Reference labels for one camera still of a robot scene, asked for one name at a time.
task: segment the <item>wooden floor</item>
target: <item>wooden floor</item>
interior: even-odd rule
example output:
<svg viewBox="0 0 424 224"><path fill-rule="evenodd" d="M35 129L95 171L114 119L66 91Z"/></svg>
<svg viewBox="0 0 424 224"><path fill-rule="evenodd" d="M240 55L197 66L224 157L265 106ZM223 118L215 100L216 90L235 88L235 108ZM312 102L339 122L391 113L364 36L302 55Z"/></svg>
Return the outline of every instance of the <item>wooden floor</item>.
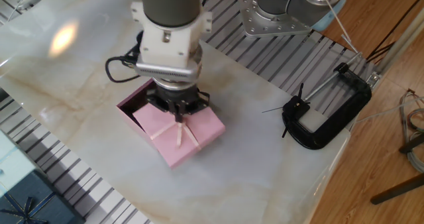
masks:
<svg viewBox="0 0 424 224"><path fill-rule="evenodd" d="M348 0L340 18L355 46L368 55L414 1ZM402 34L423 7L424 1L399 26L391 41ZM342 42L336 23L325 34ZM360 118L399 105L409 88L424 96L423 48L424 32L386 74ZM373 195L419 174L398 152L401 145L403 131L398 111L357 124L311 223L424 223L424 187L380 205L370 203ZM418 153L424 158L423 147Z"/></svg>

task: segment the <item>black clamp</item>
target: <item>black clamp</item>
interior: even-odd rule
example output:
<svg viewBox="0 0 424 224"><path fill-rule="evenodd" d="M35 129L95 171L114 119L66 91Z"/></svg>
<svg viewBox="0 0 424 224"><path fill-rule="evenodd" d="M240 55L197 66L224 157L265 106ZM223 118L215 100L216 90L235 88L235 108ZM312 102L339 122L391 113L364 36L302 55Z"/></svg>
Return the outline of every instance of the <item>black clamp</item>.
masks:
<svg viewBox="0 0 424 224"><path fill-rule="evenodd" d="M300 118L310 109L309 103L301 99L301 85L299 95L283 106L283 122L286 126L283 137L288 132L300 145L311 150L324 148L329 144L364 108L371 100L370 86L359 76L349 70L346 63L338 65L334 72L355 94L349 98L336 112L334 112L314 133L300 124Z"/></svg>

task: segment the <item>white marble surface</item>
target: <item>white marble surface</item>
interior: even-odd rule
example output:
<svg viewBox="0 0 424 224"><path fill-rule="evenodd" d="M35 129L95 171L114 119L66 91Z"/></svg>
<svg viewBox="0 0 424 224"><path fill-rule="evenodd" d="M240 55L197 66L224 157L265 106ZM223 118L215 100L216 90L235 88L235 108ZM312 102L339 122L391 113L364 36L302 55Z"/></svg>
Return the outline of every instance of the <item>white marble surface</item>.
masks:
<svg viewBox="0 0 424 224"><path fill-rule="evenodd" d="M282 139L281 111L261 112L290 96L202 43L199 86L227 132L170 170L115 107L148 78L113 84L104 72L140 30L132 1L41 1L0 29L0 86L155 224L308 223L349 132L322 150ZM78 25L76 39L49 57L67 25ZM316 129L324 119L310 111L303 121Z"/></svg>

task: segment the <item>pink gift box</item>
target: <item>pink gift box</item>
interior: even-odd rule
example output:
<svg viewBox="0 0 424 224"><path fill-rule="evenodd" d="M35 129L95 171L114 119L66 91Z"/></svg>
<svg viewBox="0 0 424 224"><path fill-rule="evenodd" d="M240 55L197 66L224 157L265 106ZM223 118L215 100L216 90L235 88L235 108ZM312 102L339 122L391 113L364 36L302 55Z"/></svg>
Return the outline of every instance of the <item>pink gift box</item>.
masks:
<svg viewBox="0 0 424 224"><path fill-rule="evenodd" d="M149 80L117 107L127 124L159 151L170 168L175 168L223 134L225 126L212 109L207 107L184 117L184 122L193 134L194 140L185 129L182 129L181 145L178 146L176 124L151 139L175 121L173 114L162 112L145 101L147 90L155 86L156 84Z"/></svg>
<svg viewBox="0 0 424 224"><path fill-rule="evenodd" d="M152 79L150 79L117 105L117 108L120 111L121 117L124 119L125 123L131 127L133 131L143 137L143 139L147 141L154 149L156 149L156 147L153 145L150 137L144 132L138 121L134 118L133 113L147 104L145 99L147 90L153 89L155 87L156 84Z"/></svg>

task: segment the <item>white cable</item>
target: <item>white cable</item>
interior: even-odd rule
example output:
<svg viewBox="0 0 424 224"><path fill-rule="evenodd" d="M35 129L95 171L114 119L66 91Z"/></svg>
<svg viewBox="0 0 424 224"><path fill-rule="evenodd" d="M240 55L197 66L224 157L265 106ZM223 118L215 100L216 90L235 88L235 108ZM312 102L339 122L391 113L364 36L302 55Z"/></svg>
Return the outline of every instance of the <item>white cable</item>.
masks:
<svg viewBox="0 0 424 224"><path fill-rule="evenodd" d="M336 18L337 22L339 23L340 27L341 27L341 28L342 28L342 30L343 30L344 35L347 37L347 39L349 40L349 42L352 42L352 40L350 39L349 34L347 34L346 29L344 28L344 26L343 26L342 22L340 21L339 16L337 16L336 11L334 11L333 6L331 6L330 1L329 1L329 0L325 0L325 2L327 2L327 4L329 5L329 7L330 7L330 9L331 9L331 12L333 12L334 17Z"/></svg>
<svg viewBox="0 0 424 224"><path fill-rule="evenodd" d="M380 113L377 113L377 114L374 114L374 115L370 115L369 117L365 117L365 118L363 118L363 119L361 119L361 120L357 121L356 123L363 122L363 121L367 121L367 120L372 119L372 118L374 118L374 117L377 117L377 116L380 116L380 115L385 115L385 114L387 114L387 113L391 113L391 112L393 112L393 111L395 111L395 110L399 109L400 107L404 107L404 106L406 106L406 105L409 105L409 104L411 104L411 103L414 103L414 102L416 102L416 101L419 101L420 99L424 99L424 97L418 97L417 99L413 99L413 100L411 100L411 101L408 101L408 102L406 102L406 103L403 103L403 104L401 104L401 105L398 105L397 107L394 107L394 108L392 108L392 109L390 109L390 110L383 111L383 112L380 112Z"/></svg>
<svg viewBox="0 0 424 224"><path fill-rule="evenodd" d="M9 18L7 19L7 22L9 22L12 19L13 14L16 12L16 10L19 8L19 6L21 6L22 1L24 1L24 0L20 0L18 5L15 7L15 9L13 9L11 16L9 16Z"/></svg>
<svg viewBox="0 0 424 224"><path fill-rule="evenodd" d="M336 11L334 11L333 6L331 6L330 1L329 0L325 0L325 2L327 2L328 6L330 7L331 12L333 13L334 17L336 18L336 21L338 22L339 26L343 30L343 33L344 34L342 34L342 38L346 40L346 42L349 44L349 46L351 46L352 49L356 53L359 53L359 51L353 46L352 40L350 39L349 34L347 33L346 29L344 28L345 26L343 26L342 21L340 21L339 16L337 16L337 13L336 13Z"/></svg>
<svg viewBox="0 0 424 224"><path fill-rule="evenodd" d="M412 92L407 92L401 100L401 104L405 103L406 97L409 97L410 95L413 95ZM408 122L407 122L407 118L406 118L406 114L405 114L405 109L403 107L401 107L400 109L400 114L402 116L402 125L403 125L403 135L405 137L405 144L407 144L409 141L411 141L412 139L416 138L418 135L421 135L421 132L415 132L413 133L410 137L408 137ZM411 150L410 152L407 153L407 157L409 162L411 163L411 165L418 171L421 173L424 173L424 162L422 162L417 155L414 153L413 150Z"/></svg>

